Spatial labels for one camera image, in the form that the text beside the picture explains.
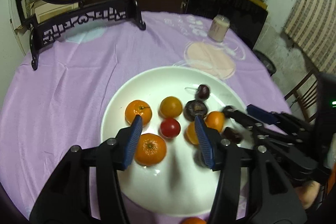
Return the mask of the person right hand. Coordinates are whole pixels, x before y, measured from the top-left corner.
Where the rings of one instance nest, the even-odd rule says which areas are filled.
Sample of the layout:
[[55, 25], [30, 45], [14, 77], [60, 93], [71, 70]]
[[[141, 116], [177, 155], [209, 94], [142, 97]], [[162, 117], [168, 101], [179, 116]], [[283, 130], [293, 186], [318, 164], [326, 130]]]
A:
[[308, 181], [303, 186], [294, 188], [304, 210], [311, 207], [318, 196], [321, 184], [316, 181]]

